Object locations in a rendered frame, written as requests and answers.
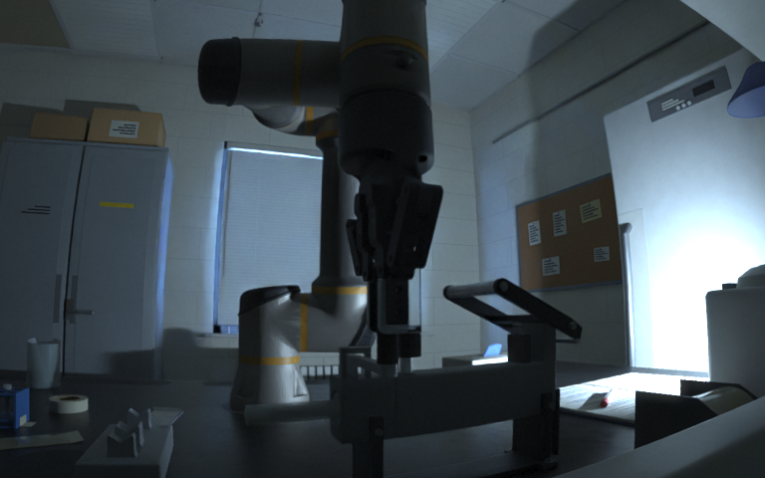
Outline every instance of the red marker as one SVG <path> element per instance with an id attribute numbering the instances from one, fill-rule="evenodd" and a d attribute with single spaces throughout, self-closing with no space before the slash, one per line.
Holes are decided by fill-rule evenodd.
<path id="1" fill-rule="evenodd" d="M 611 395 L 611 394 L 612 394 L 611 390 L 609 390 L 609 392 L 606 393 L 606 397 L 603 398 L 603 401 L 600 402 L 600 408 L 605 408 L 605 407 L 609 406 L 609 395 Z"/>

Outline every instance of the tape roll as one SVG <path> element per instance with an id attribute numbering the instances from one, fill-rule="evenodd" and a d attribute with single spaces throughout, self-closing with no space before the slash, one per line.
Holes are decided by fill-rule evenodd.
<path id="1" fill-rule="evenodd" d="M 54 395 L 48 398 L 52 413 L 81 413 L 90 409 L 90 400 L 83 395 Z"/>

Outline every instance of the bulletin board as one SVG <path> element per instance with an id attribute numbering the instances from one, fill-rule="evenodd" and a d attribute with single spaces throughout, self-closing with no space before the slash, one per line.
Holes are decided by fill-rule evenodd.
<path id="1" fill-rule="evenodd" d="M 618 211 L 610 174 L 517 206 L 520 287 L 619 284 Z"/>

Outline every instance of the blue tube rack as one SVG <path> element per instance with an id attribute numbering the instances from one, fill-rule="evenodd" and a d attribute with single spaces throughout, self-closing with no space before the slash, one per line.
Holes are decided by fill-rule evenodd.
<path id="1" fill-rule="evenodd" d="M 0 428 L 15 429 L 31 419 L 30 388 L 5 390 L 0 387 L 0 397 L 4 398 L 4 405 L 0 408 L 6 408 L 0 411 Z"/>

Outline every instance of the metal cabinet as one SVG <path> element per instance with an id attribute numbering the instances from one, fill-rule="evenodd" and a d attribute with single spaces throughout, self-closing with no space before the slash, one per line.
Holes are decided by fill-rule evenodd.
<path id="1" fill-rule="evenodd" d="M 168 150 L 10 138 L 0 158 L 0 369 L 162 377 Z"/>

